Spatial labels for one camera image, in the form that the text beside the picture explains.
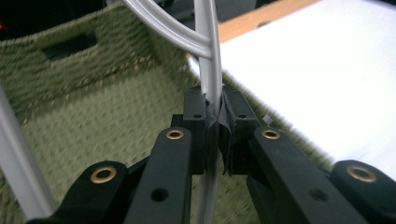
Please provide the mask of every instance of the gray plastic rod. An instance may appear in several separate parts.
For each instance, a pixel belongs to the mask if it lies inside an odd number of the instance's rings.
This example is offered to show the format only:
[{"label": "gray plastic rod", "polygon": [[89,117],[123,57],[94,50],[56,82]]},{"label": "gray plastic rod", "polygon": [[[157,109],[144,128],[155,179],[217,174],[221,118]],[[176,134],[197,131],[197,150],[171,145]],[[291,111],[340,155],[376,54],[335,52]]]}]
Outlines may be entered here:
[{"label": "gray plastic rod", "polygon": [[151,0],[122,0],[152,30],[181,49],[210,59],[210,40],[180,24]]},{"label": "gray plastic rod", "polygon": [[50,189],[1,87],[0,166],[27,219],[49,217],[55,212]]},{"label": "gray plastic rod", "polygon": [[[196,32],[165,13],[151,0],[122,0],[148,27],[199,57],[202,93],[219,117],[222,92],[218,20],[213,0],[194,0]],[[197,223],[213,223],[219,186],[219,126],[209,137],[207,167],[201,177]]]},{"label": "gray plastic rod", "polygon": [[[195,30],[211,40],[211,60],[199,58],[202,92],[219,118],[222,93],[221,59],[219,50],[218,19],[214,0],[194,0]],[[219,126],[210,136],[206,170],[200,179],[196,223],[214,223],[219,189]]]}]

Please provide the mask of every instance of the white table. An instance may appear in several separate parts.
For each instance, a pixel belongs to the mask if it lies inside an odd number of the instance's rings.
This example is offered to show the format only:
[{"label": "white table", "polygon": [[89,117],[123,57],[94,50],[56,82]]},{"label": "white table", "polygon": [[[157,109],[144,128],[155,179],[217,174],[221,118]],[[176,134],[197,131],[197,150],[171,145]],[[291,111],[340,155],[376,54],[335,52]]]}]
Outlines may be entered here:
[{"label": "white table", "polygon": [[322,0],[221,45],[222,66],[332,161],[396,180],[396,8]]}]

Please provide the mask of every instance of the wooden edge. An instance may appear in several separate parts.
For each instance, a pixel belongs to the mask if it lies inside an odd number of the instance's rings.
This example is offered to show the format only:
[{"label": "wooden edge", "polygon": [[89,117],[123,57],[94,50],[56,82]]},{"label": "wooden edge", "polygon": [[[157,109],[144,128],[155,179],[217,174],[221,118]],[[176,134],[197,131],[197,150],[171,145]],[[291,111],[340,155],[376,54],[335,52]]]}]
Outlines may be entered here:
[{"label": "wooden edge", "polygon": [[255,30],[265,23],[278,20],[318,0],[279,0],[219,25],[220,44]]}]

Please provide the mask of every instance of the green woven basket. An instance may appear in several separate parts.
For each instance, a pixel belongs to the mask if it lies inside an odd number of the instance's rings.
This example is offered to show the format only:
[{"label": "green woven basket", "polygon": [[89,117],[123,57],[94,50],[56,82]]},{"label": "green woven basket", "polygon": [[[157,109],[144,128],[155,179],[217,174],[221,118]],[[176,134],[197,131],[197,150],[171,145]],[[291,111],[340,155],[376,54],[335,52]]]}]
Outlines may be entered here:
[{"label": "green woven basket", "polygon": [[[44,49],[93,33],[97,44],[58,61]],[[24,38],[0,42],[0,83],[59,203],[98,161],[127,166],[149,155],[197,84],[186,54],[122,4]],[[222,176],[216,223],[259,223],[242,176]],[[192,216],[196,204],[196,179]],[[0,223],[25,217],[0,174]]]}]

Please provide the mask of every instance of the metal frame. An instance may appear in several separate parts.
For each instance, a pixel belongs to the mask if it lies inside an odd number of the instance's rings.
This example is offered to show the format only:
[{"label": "metal frame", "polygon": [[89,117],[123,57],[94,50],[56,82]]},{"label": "metal frame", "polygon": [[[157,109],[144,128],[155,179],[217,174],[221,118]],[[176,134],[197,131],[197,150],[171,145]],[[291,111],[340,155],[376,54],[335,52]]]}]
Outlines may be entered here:
[{"label": "metal frame", "polygon": [[28,219],[50,216],[55,201],[0,87],[0,166]]}]

